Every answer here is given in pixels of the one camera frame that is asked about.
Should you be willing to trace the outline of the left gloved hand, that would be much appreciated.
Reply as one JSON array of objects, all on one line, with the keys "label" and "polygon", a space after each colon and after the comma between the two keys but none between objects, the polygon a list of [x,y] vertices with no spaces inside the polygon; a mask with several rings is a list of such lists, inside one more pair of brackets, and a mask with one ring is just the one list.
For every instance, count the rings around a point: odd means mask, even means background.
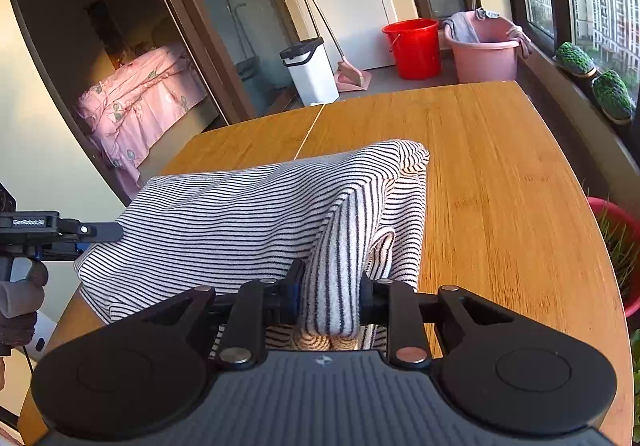
[{"label": "left gloved hand", "polygon": [[30,269],[20,281],[11,281],[14,258],[1,258],[1,356],[32,341],[37,311],[44,300],[44,286],[49,280],[47,267],[30,260]]}]

